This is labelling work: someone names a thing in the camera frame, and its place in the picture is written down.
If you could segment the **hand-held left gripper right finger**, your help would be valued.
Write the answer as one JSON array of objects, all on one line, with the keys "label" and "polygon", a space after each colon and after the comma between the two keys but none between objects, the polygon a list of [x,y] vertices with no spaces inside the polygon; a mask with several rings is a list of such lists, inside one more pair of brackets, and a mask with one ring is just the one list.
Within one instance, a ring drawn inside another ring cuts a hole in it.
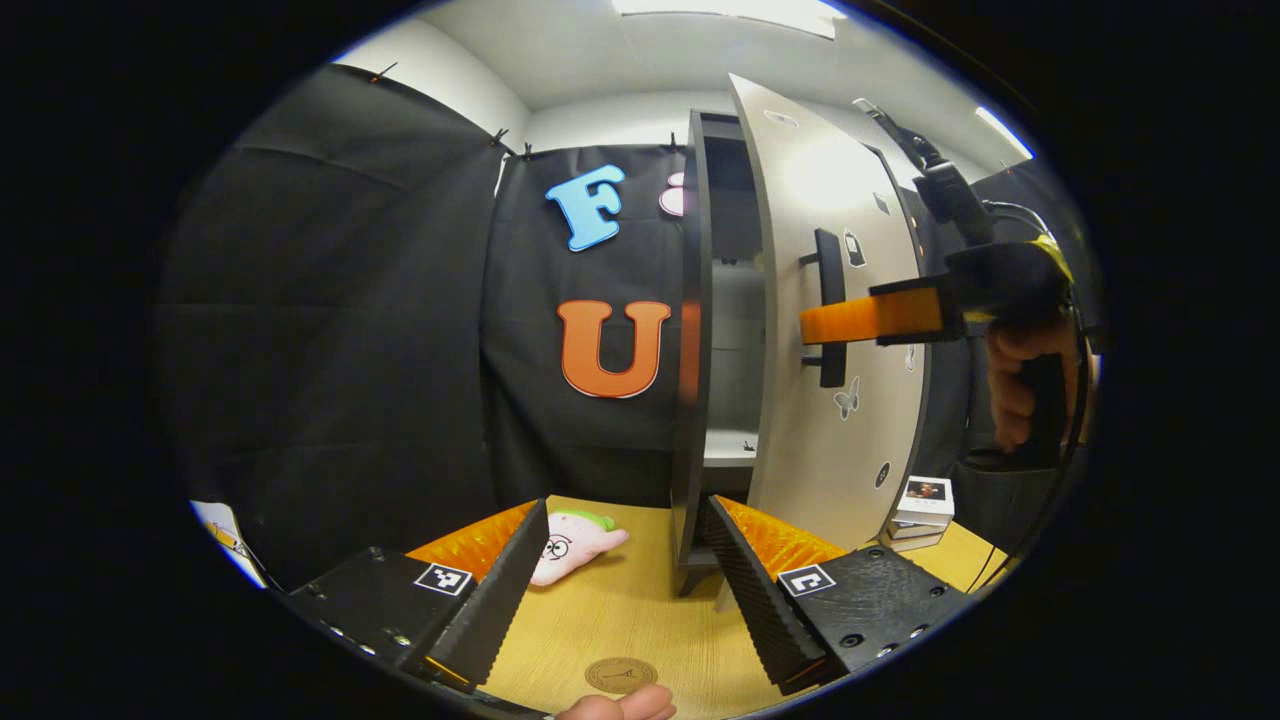
[{"label": "hand-held left gripper right finger", "polygon": [[868,675],[973,603],[884,544],[844,552],[721,496],[707,500],[707,542],[782,694]]}]

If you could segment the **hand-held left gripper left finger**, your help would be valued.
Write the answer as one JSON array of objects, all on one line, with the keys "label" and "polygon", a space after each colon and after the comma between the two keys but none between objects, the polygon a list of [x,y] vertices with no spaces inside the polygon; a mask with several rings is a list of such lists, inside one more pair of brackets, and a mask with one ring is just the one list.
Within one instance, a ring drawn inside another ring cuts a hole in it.
[{"label": "hand-held left gripper left finger", "polygon": [[463,693],[486,684],[549,538],[543,498],[412,553],[369,547],[287,607],[384,667]]}]

